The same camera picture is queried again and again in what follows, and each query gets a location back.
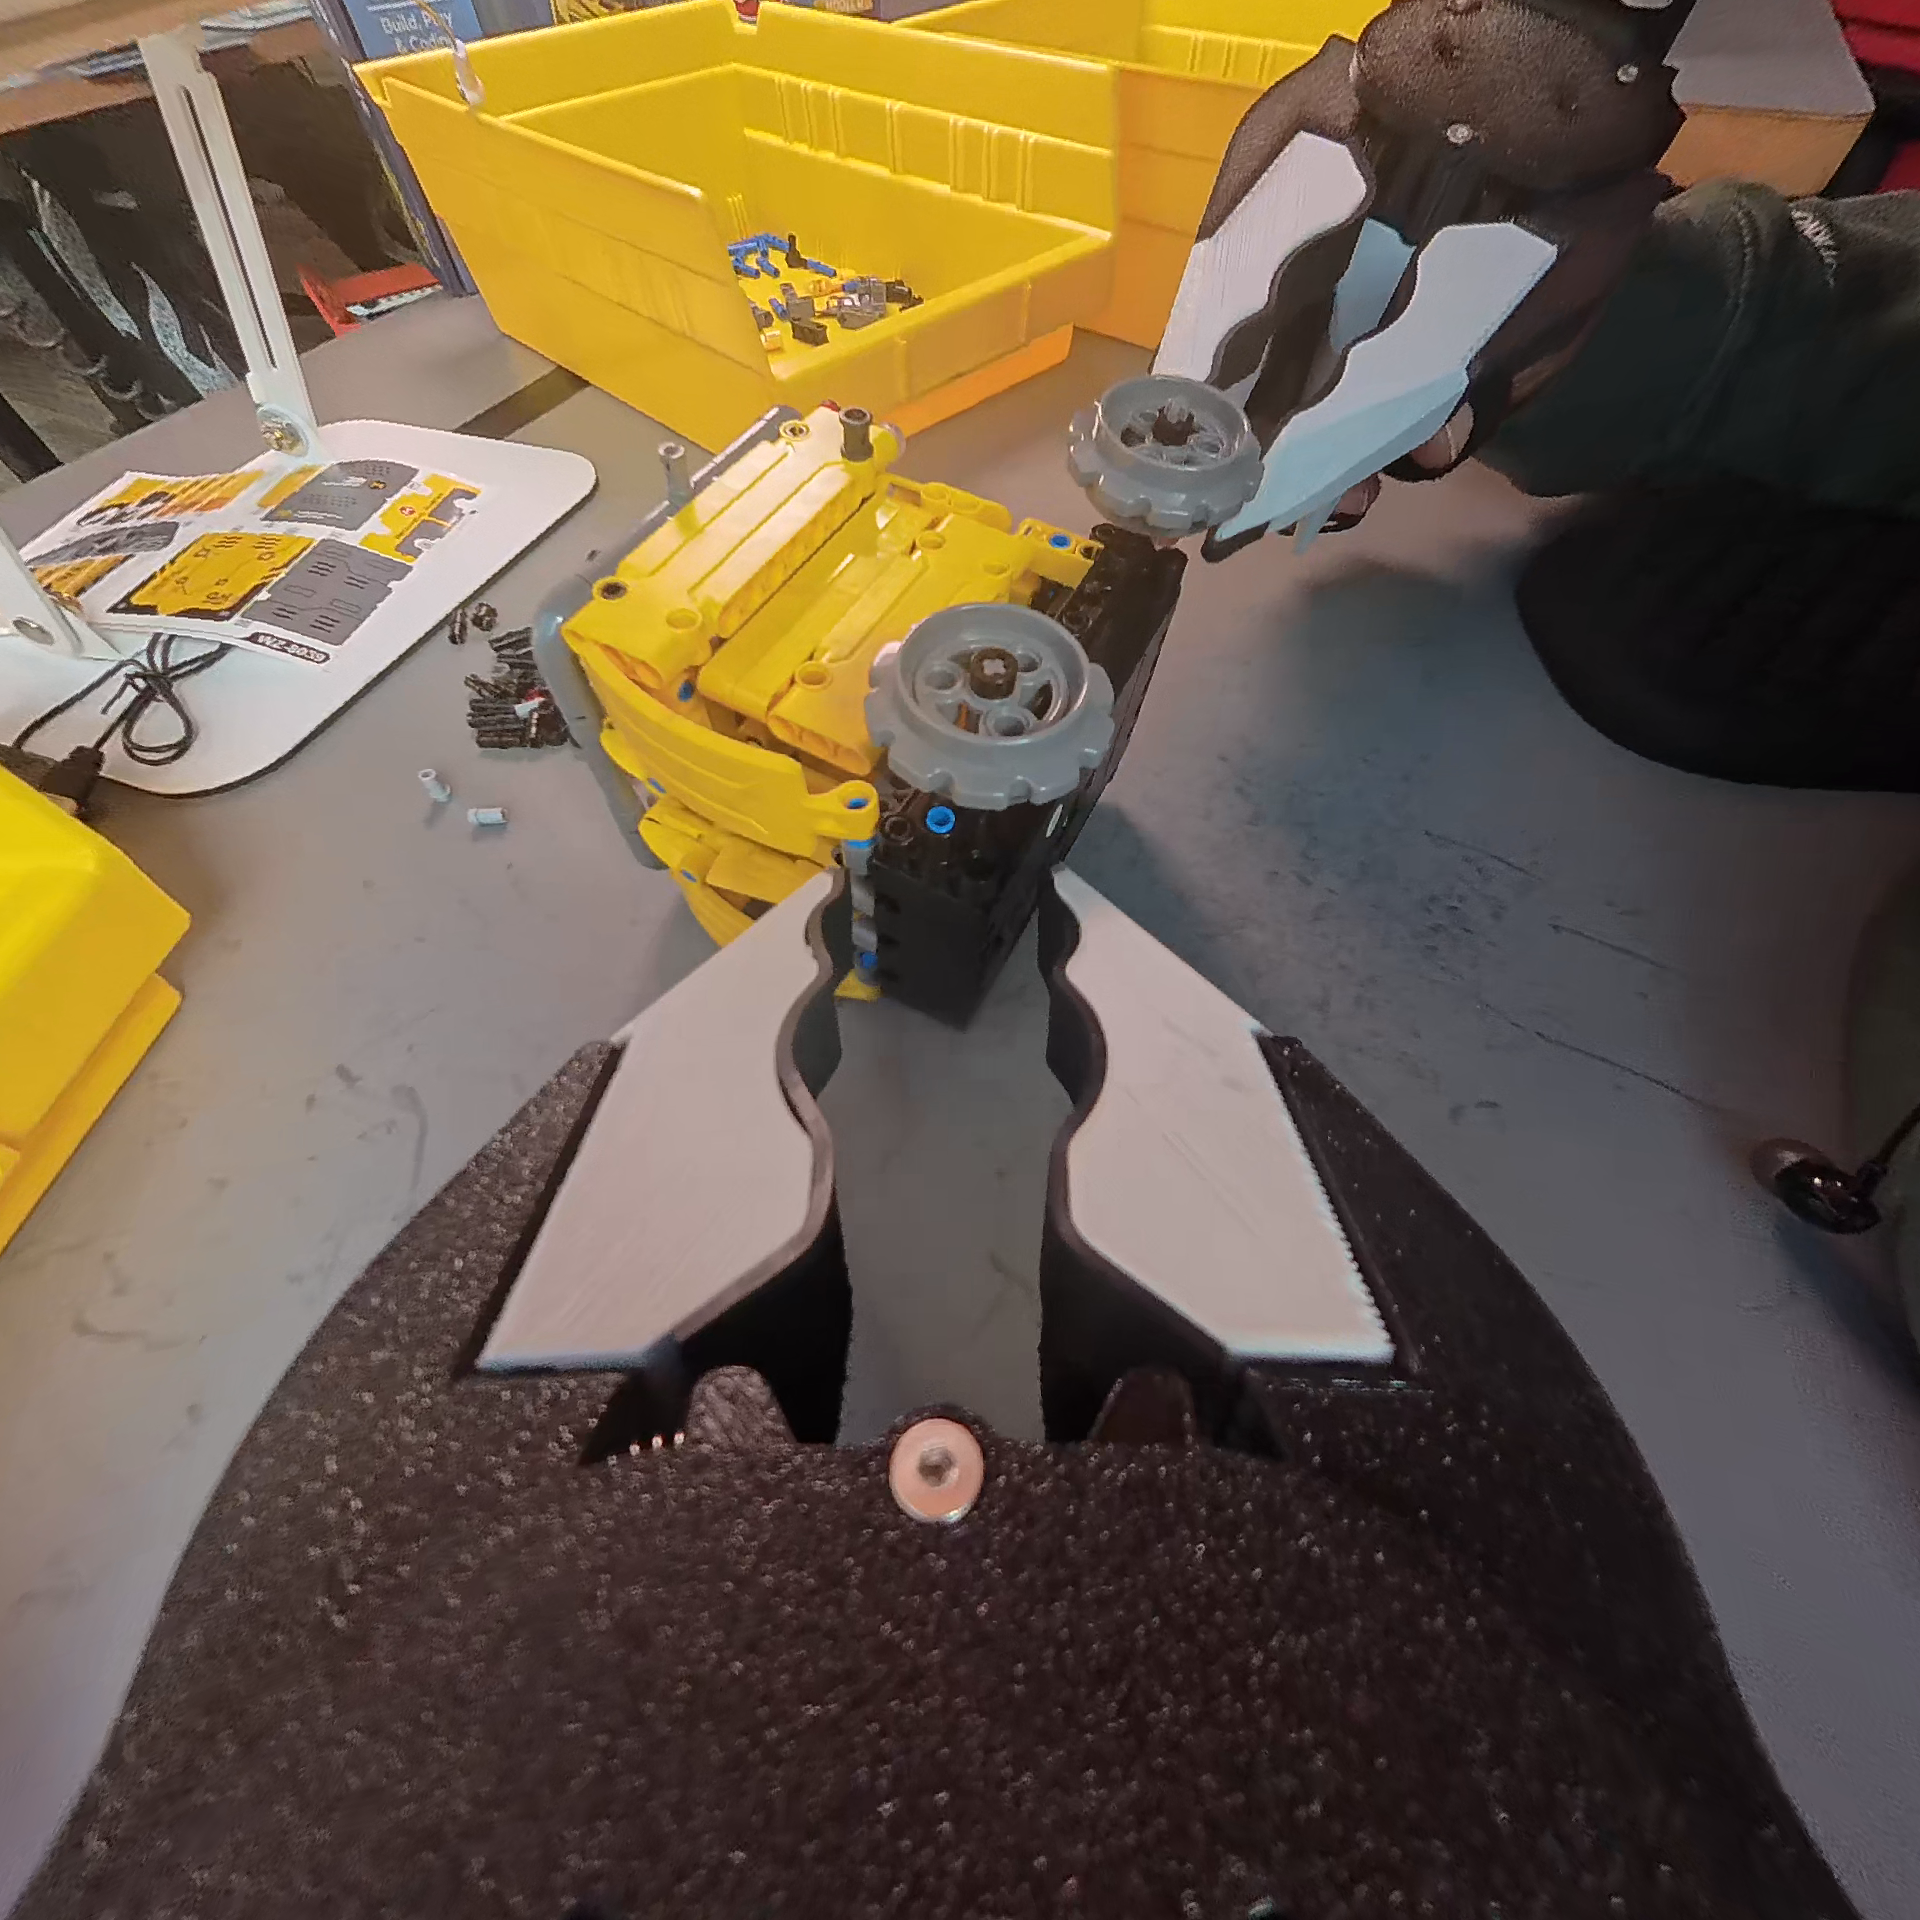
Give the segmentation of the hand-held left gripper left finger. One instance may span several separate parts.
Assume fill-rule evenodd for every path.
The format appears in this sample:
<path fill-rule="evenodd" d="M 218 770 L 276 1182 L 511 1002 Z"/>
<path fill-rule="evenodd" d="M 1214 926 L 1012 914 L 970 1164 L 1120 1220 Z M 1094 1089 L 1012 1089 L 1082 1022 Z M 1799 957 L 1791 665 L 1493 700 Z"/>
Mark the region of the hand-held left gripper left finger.
<path fill-rule="evenodd" d="M 852 902 L 828 867 L 627 1022 L 472 1333 L 480 1375 L 618 1375 L 592 1439 L 687 1430 L 751 1367 L 800 1443 L 843 1428 L 852 1282 L 819 1089 Z"/>

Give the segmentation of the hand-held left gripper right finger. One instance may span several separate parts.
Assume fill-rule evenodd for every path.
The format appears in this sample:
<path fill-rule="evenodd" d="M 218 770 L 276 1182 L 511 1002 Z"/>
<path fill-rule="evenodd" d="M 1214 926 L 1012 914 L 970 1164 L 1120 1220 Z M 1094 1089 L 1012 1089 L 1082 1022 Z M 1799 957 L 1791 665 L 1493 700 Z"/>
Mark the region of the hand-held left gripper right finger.
<path fill-rule="evenodd" d="M 1253 1365 L 1387 1367 L 1280 1037 L 1070 867 L 1044 880 L 1037 963 L 1044 1063 L 1070 1103 L 1044 1182 L 1044 1437 L 1089 1437 L 1137 1367 L 1186 1380 L 1212 1428 Z"/>

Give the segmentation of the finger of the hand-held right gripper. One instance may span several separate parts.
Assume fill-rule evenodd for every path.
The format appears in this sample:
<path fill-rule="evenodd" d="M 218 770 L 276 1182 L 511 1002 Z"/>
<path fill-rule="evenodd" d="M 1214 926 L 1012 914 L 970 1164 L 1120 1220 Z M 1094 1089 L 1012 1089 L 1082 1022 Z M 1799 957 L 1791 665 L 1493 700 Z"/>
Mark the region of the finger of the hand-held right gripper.
<path fill-rule="evenodd" d="M 1478 351 L 1559 263 L 1561 243 L 1520 223 L 1441 229 L 1422 248 L 1382 223 L 1359 229 L 1330 309 L 1277 325 L 1247 384 L 1277 425 L 1253 497 L 1205 536 L 1229 557 L 1264 532 L 1308 546 L 1340 498 L 1441 434 Z"/>
<path fill-rule="evenodd" d="M 1199 239 L 1154 372 L 1171 393 L 1149 436 L 1194 440 L 1194 388 L 1239 393 L 1277 422 L 1317 418 L 1376 330 L 1372 176 L 1344 139 L 1297 135 L 1241 203 Z"/>

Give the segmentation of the grey lego wheel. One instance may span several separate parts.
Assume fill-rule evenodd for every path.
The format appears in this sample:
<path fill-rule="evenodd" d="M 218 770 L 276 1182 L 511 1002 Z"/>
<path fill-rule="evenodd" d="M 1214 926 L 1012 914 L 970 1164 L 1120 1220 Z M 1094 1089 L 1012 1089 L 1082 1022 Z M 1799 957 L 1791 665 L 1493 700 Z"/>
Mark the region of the grey lego wheel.
<path fill-rule="evenodd" d="M 1112 741 L 1112 681 L 1056 618 L 961 603 L 878 652 L 866 726 L 904 788 L 991 814 L 1057 803 Z"/>
<path fill-rule="evenodd" d="M 1207 536 L 1257 493 L 1261 462 L 1241 405 L 1186 374 L 1122 380 L 1067 425 L 1073 482 L 1143 540 Z"/>

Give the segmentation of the yellow lego vehicle model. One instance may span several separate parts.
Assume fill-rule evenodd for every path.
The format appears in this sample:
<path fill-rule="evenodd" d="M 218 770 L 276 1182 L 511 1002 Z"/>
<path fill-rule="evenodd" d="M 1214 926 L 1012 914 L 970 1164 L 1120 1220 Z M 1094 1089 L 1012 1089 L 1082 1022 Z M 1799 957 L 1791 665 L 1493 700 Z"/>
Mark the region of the yellow lego vehicle model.
<path fill-rule="evenodd" d="M 805 879 L 852 885 L 843 995 L 968 1028 L 1137 727 L 1188 557 L 1130 530 L 1061 530 L 897 478 L 861 407 L 774 407 L 588 557 L 535 655 L 624 834 L 716 945 Z M 867 737 L 878 652 L 931 609 L 1056 618 L 1112 681 L 1112 741 L 1057 803 L 954 805 Z"/>

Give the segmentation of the person's right forearm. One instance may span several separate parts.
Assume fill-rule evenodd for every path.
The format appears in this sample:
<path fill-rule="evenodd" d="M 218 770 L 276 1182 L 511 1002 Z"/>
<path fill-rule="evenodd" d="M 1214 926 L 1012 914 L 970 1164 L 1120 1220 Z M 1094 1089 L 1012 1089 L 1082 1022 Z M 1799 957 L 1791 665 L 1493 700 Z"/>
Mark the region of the person's right forearm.
<path fill-rule="evenodd" d="M 1679 192 L 1478 459 L 1528 497 L 1734 478 L 1917 515 L 1917 192 Z"/>

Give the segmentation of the heap of mixed lego parts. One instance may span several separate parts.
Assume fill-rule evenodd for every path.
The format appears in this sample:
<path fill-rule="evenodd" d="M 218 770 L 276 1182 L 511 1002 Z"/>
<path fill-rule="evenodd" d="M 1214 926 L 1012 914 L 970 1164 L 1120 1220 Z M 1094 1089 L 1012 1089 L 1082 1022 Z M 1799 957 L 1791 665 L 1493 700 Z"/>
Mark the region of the heap of mixed lego parts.
<path fill-rule="evenodd" d="M 749 300 L 756 347 L 774 363 L 800 349 L 826 349 L 925 305 L 904 278 L 839 271 L 793 229 L 751 231 L 727 243 L 726 256 Z"/>

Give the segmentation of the pile of small lego pins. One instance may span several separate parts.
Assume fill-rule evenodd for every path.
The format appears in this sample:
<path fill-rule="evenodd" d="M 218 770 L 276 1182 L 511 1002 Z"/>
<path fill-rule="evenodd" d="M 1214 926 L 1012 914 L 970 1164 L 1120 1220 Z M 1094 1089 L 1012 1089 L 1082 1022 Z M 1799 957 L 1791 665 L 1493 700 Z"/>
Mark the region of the pile of small lego pins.
<path fill-rule="evenodd" d="M 507 626 L 499 609 L 466 600 L 449 609 L 444 637 L 472 650 L 462 670 L 466 736 L 484 755 L 572 748 L 572 727 L 535 655 L 535 626 Z"/>

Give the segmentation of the lego sticker sheet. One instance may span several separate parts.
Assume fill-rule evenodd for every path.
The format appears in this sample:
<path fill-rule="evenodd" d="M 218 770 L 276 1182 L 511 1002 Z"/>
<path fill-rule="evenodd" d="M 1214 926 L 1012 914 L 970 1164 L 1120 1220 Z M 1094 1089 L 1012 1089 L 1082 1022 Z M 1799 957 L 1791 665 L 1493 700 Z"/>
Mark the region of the lego sticker sheet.
<path fill-rule="evenodd" d="M 484 498 L 404 459 L 126 474 L 28 541 L 27 569 L 99 632 L 326 663 Z"/>

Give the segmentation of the blue lego set box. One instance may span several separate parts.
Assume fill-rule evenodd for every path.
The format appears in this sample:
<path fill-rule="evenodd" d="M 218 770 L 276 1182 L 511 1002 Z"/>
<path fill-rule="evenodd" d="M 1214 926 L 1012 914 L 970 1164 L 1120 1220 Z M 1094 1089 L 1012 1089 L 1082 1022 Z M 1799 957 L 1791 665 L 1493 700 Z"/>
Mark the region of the blue lego set box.
<path fill-rule="evenodd" d="M 652 12 L 666 3 L 307 3 L 336 36 L 343 59 L 372 62 L 449 49 L 493 36 Z"/>

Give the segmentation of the person's right hand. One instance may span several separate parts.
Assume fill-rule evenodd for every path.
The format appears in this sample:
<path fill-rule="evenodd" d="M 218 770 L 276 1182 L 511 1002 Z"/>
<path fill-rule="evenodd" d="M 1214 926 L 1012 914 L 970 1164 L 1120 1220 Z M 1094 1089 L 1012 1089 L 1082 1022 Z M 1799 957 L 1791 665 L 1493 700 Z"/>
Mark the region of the person's right hand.
<path fill-rule="evenodd" d="M 1483 440 L 1475 410 L 1462 401 L 1426 440 L 1415 443 L 1394 462 L 1382 468 L 1382 478 L 1399 482 L 1430 482 L 1465 462 Z"/>

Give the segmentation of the yellow storage bin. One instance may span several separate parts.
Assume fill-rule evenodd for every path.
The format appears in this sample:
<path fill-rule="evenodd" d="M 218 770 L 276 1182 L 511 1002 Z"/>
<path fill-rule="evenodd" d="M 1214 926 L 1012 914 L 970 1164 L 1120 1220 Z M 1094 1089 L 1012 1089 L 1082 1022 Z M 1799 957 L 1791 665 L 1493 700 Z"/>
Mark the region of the yellow storage bin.
<path fill-rule="evenodd" d="M 181 1009 L 188 914 L 126 852 L 2 773 L 2 1242 Z"/>
<path fill-rule="evenodd" d="M 1112 284 L 1106 62 L 671 3 L 356 77 L 493 323 L 704 447 L 781 401 L 925 431 L 1057 367 Z M 726 256 L 762 229 L 925 305 L 774 363 Z"/>
<path fill-rule="evenodd" d="M 1212 179 L 1241 113 L 1382 3 L 957 3 L 909 25 L 1117 66 L 1120 224 L 1112 294 L 1089 330 L 1162 336 Z"/>

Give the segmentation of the person's green sweatshirt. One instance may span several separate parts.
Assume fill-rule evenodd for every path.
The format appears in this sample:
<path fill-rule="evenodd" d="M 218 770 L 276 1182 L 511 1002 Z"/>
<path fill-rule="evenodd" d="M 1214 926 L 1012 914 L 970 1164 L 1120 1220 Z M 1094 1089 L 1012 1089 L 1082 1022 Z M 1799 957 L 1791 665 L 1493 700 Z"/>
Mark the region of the person's green sweatshirt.
<path fill-rule="evenodd" d="M 1862 926 L 1843 1048 L 1847 1152 L 1867 1175 L 1892 1297 L 1917 1363 L 1917 872 Z"/>

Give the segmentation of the black drawstring toggle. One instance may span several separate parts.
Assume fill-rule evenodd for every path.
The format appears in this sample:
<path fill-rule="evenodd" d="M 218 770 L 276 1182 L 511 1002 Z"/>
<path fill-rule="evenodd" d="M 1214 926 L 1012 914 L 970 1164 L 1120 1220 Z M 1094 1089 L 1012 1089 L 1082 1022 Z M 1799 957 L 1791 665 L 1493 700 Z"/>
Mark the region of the black drawstring toggle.
<path fill-rule="evenodd" d="M 1881 1224 L 1876 1196 L 1912 1129 L 1917 1106 L 1862 1164 L 1838 1164 L 1799 1140 L 1763 1140 L 1749 1152 L 1749 1173 L 1791 1219 L 1821 1233 L 1857 1236 Z"/>

